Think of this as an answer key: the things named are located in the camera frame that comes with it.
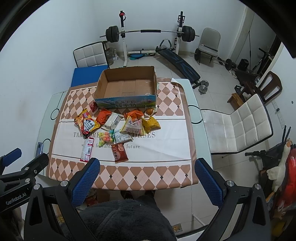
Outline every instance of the blue gripper pad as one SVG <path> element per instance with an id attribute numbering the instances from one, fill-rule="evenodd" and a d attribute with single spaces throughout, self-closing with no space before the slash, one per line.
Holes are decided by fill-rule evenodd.
<path id="1" fill-rule="evenodd" d="M 100 173 L 99 160 L 96 158 L 91 158 L 89 162 L 91 161 L 92 163 L 88 163 L 84 167 L 87 168 L 88 166 L 86 172 L 83 174 L 83 176 L 80 178 L 80 180 L 77 182 L 76 186 L 72 190 L 71 203 L 73 207 L 77 207 L 83 204 L 86 195 L 88 194 L 89 190 L 91 189 L 91 186 L 93 185 L 98 174 Z"/>
<path id="2" fill-rule="evenodd" d="M 11 163 L 22 156 L 22 151 L 19 148 L 14 149 L 2 158 L 2 166 L 8 167 Z"/>
<path id="3" fill-rule="evenodd" d="M 195 161 L 194 170 L 209 199 L 211 200 L 211 203 L 214 206 L 221 207 L 226 194 L 226 187 L 224 186 L 225 180 L 221 176 L 217 177 L 215 171 L 203 158 Z"/>

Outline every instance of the black bar pad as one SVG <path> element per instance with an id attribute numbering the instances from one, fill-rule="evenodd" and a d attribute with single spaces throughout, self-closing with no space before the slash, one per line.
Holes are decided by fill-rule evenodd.
<path id="1" fill-rule="evenodd" d="M 161 33 L 159 29 L 141 29 L 141 33 Z"/>
<path id="2" fill-rule="evenodd" d="M 200 75 L 194 70 L 194 68 L 172 50 L 163 49 L 158 53 L 175 66 L 191 84 L 196 83 L 200 79 Z"/>

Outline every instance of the yellow snack package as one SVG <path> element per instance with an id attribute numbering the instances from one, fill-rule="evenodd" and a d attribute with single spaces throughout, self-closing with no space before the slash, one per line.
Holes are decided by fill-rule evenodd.
<path id="1" fill-rule="evenodd" d="M 142 125 L 146 133 L 149 133 L 152 129 L 160 129 L 160 124 L 152 116 L 150 116 L 149 119 L 142 118 Z"/>
<path id="2" fill-rule="evenodd" d="M 91 118 L 86 108 L 74 119 L 74 123 L 79 126 L 84 138 L 87 138 L 92 131 L 100 128 L 100 124 Z"/>
<path id="3" fill-rule="evenodd" d="M 140 136 L 146 135 L 146 132 L 142 125 L 142 119 L 133 122 L 131 116 L 128 116 L 124 123 L 124 126 L 120 130 L 120 133 L 125 132 L 139 134 Z"/>

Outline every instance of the white quilted chair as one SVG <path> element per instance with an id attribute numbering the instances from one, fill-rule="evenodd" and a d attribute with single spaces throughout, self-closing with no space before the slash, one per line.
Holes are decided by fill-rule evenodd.
<path id="1" fill-rule="evenodd" d="M 211 154 L 244 151 L 273 135 L 268 112 L 255 94 L 232 114 L 200 110 Z"/>
<path id="2" fill-rule="evenodd" d="M 108 65 L 102 42 L 88 44 L 75 49 L 73 55 L 78 68 Z"/>

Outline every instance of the blue board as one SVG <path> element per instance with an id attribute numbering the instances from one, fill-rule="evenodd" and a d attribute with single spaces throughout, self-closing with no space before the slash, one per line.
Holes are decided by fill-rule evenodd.
<path id="1" fill-rule="evenodd" d="M 108 65 L 75 68 L 71 87 L 98 82 L 101 73 L 107 68 Z"/>

